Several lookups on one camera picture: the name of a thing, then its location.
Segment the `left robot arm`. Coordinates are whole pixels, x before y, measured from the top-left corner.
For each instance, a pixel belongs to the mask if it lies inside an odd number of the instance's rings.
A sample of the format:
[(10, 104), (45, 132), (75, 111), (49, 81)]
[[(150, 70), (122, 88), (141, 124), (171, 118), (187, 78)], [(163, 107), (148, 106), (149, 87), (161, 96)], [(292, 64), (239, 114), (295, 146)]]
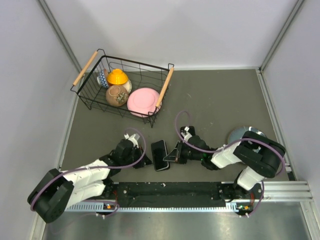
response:
[(110, 153), (73, 170), (49, 170), (27, 198), (31, 210), (49, 224), (63, 212), (92, 197), (109, 198), (114, 191), (111, 177), (122, 169), (151, 165), (137, 140), (122, 139)]

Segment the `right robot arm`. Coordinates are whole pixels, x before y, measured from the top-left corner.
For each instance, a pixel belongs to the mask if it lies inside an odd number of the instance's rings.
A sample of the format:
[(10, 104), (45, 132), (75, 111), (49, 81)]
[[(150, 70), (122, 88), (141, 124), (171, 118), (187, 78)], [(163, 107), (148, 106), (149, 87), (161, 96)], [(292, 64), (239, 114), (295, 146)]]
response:
[(203, 167), (211, 171), (238, 163), (245, 164), (246, 168), (235, 179), (230, 193), (225, 194), (228, 200), (233, 200), (250, 195), (255, 185), (265, 178), (274, 178), (285, 153), (283, 145), (249, 130), (229, 145), (212, 148), (186, 127), (180, 131), (180, 141), (163, 160), (177, 164), (186, 164), (188, 160), (200, 161)]

